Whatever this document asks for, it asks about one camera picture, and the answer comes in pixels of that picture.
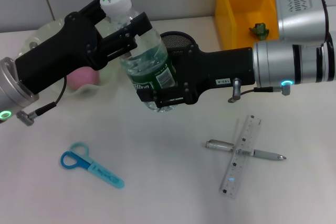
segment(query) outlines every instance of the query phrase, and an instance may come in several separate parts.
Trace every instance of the pink ball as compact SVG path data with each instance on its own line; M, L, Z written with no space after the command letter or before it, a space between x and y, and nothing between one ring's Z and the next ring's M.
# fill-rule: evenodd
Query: pink ball
M86 84L97 85L99 83L99 72L90 67L82 67L67 75L67 85L73 90L78 90Z

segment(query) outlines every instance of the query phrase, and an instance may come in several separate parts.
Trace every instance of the yellow container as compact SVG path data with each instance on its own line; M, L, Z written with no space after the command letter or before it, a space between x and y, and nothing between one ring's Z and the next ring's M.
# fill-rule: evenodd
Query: yellow container
M265 23L267 39L277 39L278 21L275 0L217 0L215 19L223 49L252 47L258 39L249 30Z

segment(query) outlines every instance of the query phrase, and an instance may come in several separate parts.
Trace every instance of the metal mesh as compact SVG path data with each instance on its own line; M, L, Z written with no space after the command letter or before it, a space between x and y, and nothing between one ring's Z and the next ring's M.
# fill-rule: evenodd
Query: metal mesh
M167 32L163 33L161 37L167 49L184 48L195 44L191 36L181 32Z

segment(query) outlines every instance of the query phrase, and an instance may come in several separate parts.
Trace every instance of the blue scissors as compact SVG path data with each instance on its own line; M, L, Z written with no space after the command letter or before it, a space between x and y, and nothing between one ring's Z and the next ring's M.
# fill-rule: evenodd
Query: blue scissors
M75 151L78 147L84 147L85 148L85 154L79 154ZM73 159L75 159L77 162L73 165L66 165L64 163L64 158L66 156L70 156ZM111 173L109 170L104 168L102 165L98 164L97 162L93 161L91 157L89 157L89 147L86 143L78 142L73 144L70 147L70 150L67 152L64 152L61 157L61 165L66 169L74 169L76 167L82 167L88 172L96 175L97 177L101 178L102 180L105 180L110 185L116 187L116 188L123 188L124 187L124 181L116 176L115 174Z

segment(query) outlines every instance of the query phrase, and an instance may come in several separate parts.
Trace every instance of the cable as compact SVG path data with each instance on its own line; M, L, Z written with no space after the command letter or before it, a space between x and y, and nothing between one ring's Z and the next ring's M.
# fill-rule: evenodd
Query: cable
M247 93L251 93L251 92L254 92L254 90L251 89L251 90L244 91L244 92L242 92L240 95L247 94ZM227 102L229 102L229 103L235 103L236 101L233 100L233 98L231 97L229 100L227 100Z
M63 88L62 88L61 93L59 94L57 100L56 100L55 102L51 102L51 103L49 103L49 104L47 104L47 105L45 105L45 106L43 106L43 107L41 107L41 108L35 110L35 111L34 111L35 114L36 114L37 116L40 116L40 115L46 113L47 111L51 110L52 108L56 107L56 105L57 105L57 103L59 102L59 100L61 100L61 98L62 98L62 96L63 96L63 94L64 94L64 91L65 91L65 88L66 88L66 87L67 87L67 77L64 77Z
M247 93L252 93L252 92L267 92L267 93L272 93L272 92L274 92L274 88L273 87L253 88L251 90L247 90L247 91L242 92L240 95L247 94ZM235 103L236 100L233 100L233 98L231 97L229 100L227 100L227 102L229 102L229 103Z
M64 91L65 91L65 88L67 87L67 77L64 77L64 84L63 84L63 88L62 88L62 91L61 93L59 94L57 100L56 100L56 104L59 102L59 100L61 100L63 94L64 94Z

